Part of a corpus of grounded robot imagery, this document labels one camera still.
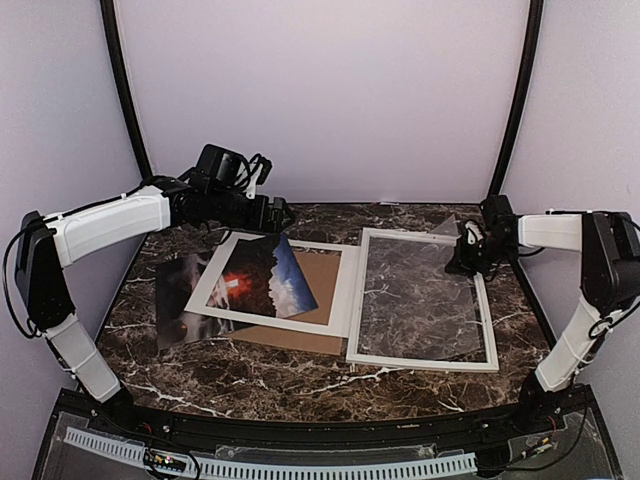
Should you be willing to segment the clear acrylic sheet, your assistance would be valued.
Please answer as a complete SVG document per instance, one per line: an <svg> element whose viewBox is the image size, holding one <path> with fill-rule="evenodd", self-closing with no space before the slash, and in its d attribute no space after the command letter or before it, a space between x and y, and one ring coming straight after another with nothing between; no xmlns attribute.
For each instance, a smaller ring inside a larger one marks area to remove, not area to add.
<svg viewBox="0 0 640 480"><path fill-rule="evenodd" d="M474 281L445 272L455 241L370 233L355 352L412 361L487 361Z"/></svg>

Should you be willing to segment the white picture frame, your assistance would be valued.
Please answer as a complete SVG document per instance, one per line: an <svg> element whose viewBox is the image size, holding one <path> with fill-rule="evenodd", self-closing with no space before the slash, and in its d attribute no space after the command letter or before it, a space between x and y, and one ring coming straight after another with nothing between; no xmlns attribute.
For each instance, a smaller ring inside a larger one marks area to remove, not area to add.
<svg viewBox="0 0 640 480"><path fill-rule="evenodd" d="M362 292L364 287L364 271L367 256L367 242L370 233L401 233L408 232L416 235L420 239L450 238L455 241L458 238L456 234L435 234L425 232L410 232L401 230L383 230L374 228L365 228L361 234L361 246L358 257L358 270L355 283L355 292L353 296L353 317L351 320L349 337L346 350L346 359L353 364L375 365L390 369L410 369L410 370L431 370L444 372L465 372L465 373L496 373L499 370L499 359L497 345L493 330L491 311L488 304L488 294L485 287L484 278L477 274L468 277L474 281L476 289L477 304L481 313L481 323L484 332L484 341L486 347L487 361L484 363L473 362L437 362L437 361L412 361L403 359L388 359L376 356L364 356L355 352L355 346L358 339L358 327L360 323Z"/></svg>

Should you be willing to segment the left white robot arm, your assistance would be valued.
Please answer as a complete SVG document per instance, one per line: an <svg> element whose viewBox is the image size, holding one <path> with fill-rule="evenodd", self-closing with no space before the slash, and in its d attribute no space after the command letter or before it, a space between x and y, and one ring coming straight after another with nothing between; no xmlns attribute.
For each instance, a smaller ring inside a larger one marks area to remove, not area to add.
<svg viewBox="0 0 640 480"><path fill-rule="evenodd" d="M140 429L140 412L129 405L131 394L80 323L64 270L130 238L210 221L230 230L276 234L295 216L281 197L205 193L179 178L153 176L129 193L67 212L31 212L13 241L15 283L30 323L89 397L103 406L103 421L120 436Z"/></svg>

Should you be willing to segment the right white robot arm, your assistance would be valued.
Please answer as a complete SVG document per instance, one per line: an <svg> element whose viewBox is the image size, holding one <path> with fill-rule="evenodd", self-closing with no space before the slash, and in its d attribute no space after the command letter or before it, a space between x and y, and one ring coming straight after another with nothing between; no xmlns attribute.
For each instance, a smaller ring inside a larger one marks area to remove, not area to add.
<svg viewBox="0 0 640 480"><path fill-rule="evenodd" d="M639 212L493 213L456 225L447 272L485 279L522 261L557 337L533 374L546 393L566 389L584 369L599 380L639 364Z"/></svg>

